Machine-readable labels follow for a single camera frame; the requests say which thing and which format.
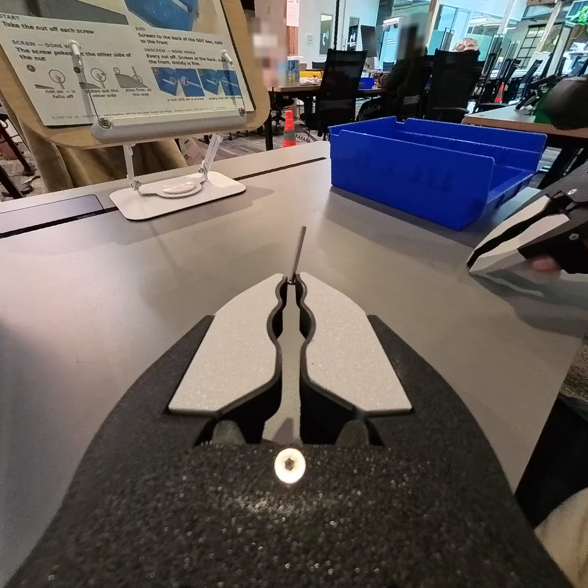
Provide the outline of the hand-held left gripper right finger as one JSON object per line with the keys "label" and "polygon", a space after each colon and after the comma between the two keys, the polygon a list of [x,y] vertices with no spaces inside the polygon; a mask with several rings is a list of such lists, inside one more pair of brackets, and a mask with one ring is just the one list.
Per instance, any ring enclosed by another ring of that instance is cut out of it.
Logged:
{"label": "hand-held left gripper right finger", "polygon": [[354,420],[406,416],[413,406],[365,311],[299,274],[300,438],[334,442]]}

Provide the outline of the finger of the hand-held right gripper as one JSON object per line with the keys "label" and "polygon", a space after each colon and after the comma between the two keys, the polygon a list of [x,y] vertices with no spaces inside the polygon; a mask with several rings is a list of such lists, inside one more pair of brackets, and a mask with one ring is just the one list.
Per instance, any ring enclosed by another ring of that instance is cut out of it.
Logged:
{"label": "finger of the hand-held right gripper", "polygon": [[569,221],[565,213],[552,212],[551,207],[550,198],[542,196],[496,226],[469,256],[469,273],[488,275],[523,263],[526,257],[521,248]]}

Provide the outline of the dark pants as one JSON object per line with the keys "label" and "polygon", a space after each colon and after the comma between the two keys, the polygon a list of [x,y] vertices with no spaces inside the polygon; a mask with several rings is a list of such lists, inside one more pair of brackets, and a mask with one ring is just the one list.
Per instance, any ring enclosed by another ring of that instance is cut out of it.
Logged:
{"label": "dark pants", "polygon": [[587,403],[559,395],[515,491],[533,528],[587,488]]}

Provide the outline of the long wooden table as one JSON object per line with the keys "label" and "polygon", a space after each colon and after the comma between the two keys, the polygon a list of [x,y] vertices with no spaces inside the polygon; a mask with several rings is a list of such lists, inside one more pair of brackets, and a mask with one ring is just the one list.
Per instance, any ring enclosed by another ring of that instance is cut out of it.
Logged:
{"label": "long wooden table", "polygon": [[[320,85],[295,85],[295,86],[269,86],[268,92],[270,96],[287,96],[294,98],[305,98],[307,96],[316,96],[320,94],[323,89]],[[385,92],[382,88],[372,87],[368,89],[358,89],[355,92],[356,99],[375,98],[383,95]]]}

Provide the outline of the printed instruction sheet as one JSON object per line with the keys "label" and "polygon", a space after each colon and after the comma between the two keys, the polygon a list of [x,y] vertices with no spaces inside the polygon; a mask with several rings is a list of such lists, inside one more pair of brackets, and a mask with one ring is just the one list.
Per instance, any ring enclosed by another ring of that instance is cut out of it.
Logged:
{"label": "printed instruction sheet", "polygon": [[45,126],[254,111],[220,1],[1,1],[1,47]]}

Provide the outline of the small steel bolt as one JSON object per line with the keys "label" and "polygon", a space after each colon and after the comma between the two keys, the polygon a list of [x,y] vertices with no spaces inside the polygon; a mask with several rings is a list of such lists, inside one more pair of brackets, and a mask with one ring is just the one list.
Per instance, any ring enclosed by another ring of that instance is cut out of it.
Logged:
{"label": "small steel bolt", "polygon": [[296,247],[295,247],[295,253],[293,255],[293,261],[292,261],[290,271],[288,274],[288,284],[289,285],[294,285],[296,282],[296,275],[297,275],[300,256],[302,254],[302,248],[303,248],[303,243],[305,240],[306,229],[307,229],[307,227],[305,225],[300,227],[298,240],[296,242]]}

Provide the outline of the tan panel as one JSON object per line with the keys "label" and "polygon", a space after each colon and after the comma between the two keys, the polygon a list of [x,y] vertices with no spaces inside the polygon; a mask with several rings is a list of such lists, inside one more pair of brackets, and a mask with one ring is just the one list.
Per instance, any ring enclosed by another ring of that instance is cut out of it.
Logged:
{"label": "tan panel", "polygon": [[[48,192],[126,179],[123,147],[75,149],[58,146],[31,134],[26,146]],[[187,167],[174,139],[140,143],[133,147],[136,175]]]}

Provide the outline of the wooden topped desk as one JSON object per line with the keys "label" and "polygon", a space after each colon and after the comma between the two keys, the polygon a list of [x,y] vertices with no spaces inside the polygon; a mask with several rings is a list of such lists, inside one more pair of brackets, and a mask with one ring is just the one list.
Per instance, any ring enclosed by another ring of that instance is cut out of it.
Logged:
{"label": "wooden topped desk", "polygon": [[464,116],[462,124],[587,139],[587,128],[559,129],[549,123],[536,121],[533,114],[529,114],[523,109],[517,110],[515,106],[467,114]]}

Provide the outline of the wooden backing board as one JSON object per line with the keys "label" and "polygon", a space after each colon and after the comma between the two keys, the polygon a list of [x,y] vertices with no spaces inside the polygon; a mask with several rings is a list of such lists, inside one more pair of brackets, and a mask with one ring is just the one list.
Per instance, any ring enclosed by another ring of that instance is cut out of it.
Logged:
{"label": "wooden backing board", "polygon": [[[247,113],[246,122],[239,123],[231,129],[223,130],[221,133],[236,130],[252,130],[259,127],[269,114],[268,91],[262,85],[261,69],[254,56],[252,38],[241,2],[220,1],[220,3],[224,9],[235,52],[244,74],[252,102],[254,103],[254,111]],[[51,143],[69,148],[95,149],[103,146],[121,145],[121,143],[118,142],[101,142],[94,138],[91,132],[91,127],[95,122],[73,126],[45,126],[8,61],[2,47],[1,50],[3,51],[1,55],[2,102],[6,108],[11,109],[18,122],[21,123],[24,128]],[[140,139],[138,143],[180,137],[181,136],[168,137],[156,135],[154,138]]]}

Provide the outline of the black mesh office chair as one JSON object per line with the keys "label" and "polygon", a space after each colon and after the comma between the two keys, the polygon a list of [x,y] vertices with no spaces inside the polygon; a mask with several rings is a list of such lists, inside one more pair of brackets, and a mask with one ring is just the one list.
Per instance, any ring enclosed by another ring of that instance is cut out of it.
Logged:
{"label": "black mesh office chair", "polygon": [[481,77],[483,63],[479,61],[479,55],[478,50],[435,51],[424,119],[462,122],[467,114],[469,100]]}
{"label": "black mesh office chair", "polygon": [[329,49],[322,81],[323,89],[316,96],[303,99],[301,120],[319,137],[327,138],[329,128],[355,121],[359,81],[364,70],[367,51]]}

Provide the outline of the row of black office chairs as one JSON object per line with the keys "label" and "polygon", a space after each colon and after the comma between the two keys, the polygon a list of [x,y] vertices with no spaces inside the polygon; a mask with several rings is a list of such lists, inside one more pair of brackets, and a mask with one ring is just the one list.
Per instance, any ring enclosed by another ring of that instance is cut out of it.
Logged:
{"label": "row of black office chairs", "polygon": [[[531,85],[543,78],[551,61],[551,52],[535,52],[531,57],[530,64],[524,67],[522,67],[521,59],[505,60],[496,76],[484,80],[484,85],[481,87],[481,92],[474,104],[474,113],[498,109],[519,102],[528,95]],[[497,87],[501,82],[504,83],[502,103],[496,104],[494,99]]]}

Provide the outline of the white metal document stand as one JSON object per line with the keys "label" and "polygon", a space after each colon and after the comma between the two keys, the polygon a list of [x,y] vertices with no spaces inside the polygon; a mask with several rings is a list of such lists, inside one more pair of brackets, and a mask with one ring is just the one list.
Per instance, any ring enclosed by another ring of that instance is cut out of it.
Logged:
{"label": "white metal document stand", "polygon": [[[246,107],[242,95],[230,96],[232,106],[210,107],[181,114],[121,115],[99,117],[92,125],[94,138],[101,142],[118,142],[123,146],[128,187],[109,196],[113,204],[131,221],[144,221],[172,212],[192,208],[245,192],[245,186],[211,172],[221,132],[246,122]],[[133,160],[133,148],[140,139],[156,135],[210,135],[209,146],[198,172],[168,180],[142,182],[138,179]]]}

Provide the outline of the blue divided plastic bin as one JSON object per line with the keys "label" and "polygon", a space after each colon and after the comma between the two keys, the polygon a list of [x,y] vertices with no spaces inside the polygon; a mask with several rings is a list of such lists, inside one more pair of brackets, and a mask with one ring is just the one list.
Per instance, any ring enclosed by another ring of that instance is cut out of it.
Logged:
{"label": "blue divided plastic bin", "polygon": [[461,231],[526,188],[545,134],[394,116],[329,128],[332,185]]}

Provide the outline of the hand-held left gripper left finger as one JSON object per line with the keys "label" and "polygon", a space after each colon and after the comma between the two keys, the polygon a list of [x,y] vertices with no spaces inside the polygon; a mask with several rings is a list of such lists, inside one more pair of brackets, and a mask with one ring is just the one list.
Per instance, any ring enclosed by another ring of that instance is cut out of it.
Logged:
{"label": "hand-held left gripper left finger", "polygon": [[279,273],[239,293],[215,314],[177,386],[168,411],[235,422],[260,442],[282,399],[285,277]]}

